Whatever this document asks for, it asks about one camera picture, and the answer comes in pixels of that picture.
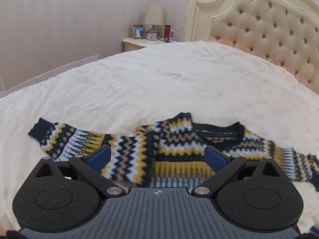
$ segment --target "table lamp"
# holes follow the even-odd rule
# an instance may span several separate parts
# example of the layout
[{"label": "table lamp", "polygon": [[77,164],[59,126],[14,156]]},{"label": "table lamp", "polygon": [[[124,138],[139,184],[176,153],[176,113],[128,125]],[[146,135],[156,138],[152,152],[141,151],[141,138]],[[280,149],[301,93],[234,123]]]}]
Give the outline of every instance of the table lamp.
[{"label": "table lamp", "polygon": [[153,25],[146,33],[156,33],[159,37],[160,31],[155,29],[155,25],[163,25],[163,7],[157,4],[150,5],[144,23]]}]

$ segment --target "white wall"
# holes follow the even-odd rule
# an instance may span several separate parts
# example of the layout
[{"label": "white wall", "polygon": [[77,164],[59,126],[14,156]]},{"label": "white wall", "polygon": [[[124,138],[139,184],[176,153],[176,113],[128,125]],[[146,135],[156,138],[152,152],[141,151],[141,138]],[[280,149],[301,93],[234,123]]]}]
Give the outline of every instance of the white wall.
[{"label": "white wall", "polygon": [[129,25],[144,22],[150,3],[163,5],[165,24],[182,41],[186,0],[0,0],[0,92],[79,59],[121,52]]}]

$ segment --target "sweater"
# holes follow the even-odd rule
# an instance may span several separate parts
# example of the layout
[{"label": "sweater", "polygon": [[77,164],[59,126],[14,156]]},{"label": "sweater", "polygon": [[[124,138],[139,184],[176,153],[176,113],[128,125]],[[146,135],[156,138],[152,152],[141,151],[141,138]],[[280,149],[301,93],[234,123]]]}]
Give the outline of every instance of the sweater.
[{"label": "sweater", "polygon": [[311,181],[319,190],[319,161],[314,155],[281,148],[237,122],[228,127],[194,123],[190,113],[136,128],[132,136],[83,131],[65,123],[42,118],[28,133],[55,161],[86,156],[109,145],[112,157],[101,174],[111,180],[129,181],[143,187],[186,186],[189,191],[214,174],[204,162],[211,145],[226,155],[257,161],[271,156],[293,181]]}]

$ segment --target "black mechanical device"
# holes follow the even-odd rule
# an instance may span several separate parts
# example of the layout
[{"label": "black mechanical device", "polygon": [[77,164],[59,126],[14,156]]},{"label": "black mechanical device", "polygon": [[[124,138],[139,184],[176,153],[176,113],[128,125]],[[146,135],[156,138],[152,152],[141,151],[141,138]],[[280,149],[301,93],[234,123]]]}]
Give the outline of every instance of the black mechanical device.
[{"label": "black mechanical device", "polygon": [[293,239],[303,201],[271,157],[251,162],[208,146],[216,172],[191,193],[185,187],[124,189],[99,172],[102,146],[68,162],[42,158],[13,201],[28,239]]}]

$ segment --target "silver pin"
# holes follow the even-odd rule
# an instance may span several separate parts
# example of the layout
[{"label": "silver pin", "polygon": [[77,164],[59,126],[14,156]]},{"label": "silver pin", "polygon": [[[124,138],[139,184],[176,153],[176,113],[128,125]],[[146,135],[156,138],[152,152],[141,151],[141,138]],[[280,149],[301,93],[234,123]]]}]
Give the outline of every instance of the silver pin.
[{"label": "silver pin", "polygon": [[207,187],[197,187],[194,189],[194,191],[197,193],[197,194],[200,194],[200,195],[205,195],[205,194],[208,194],[211,190]]},{"label": "silver pin", "polygon": [[108,194],[111,194],[111,195],[117,195],[117,194],[120,194],[122,192],[122,188],[120,187],[110,187],[106,190],[106,192]]}]

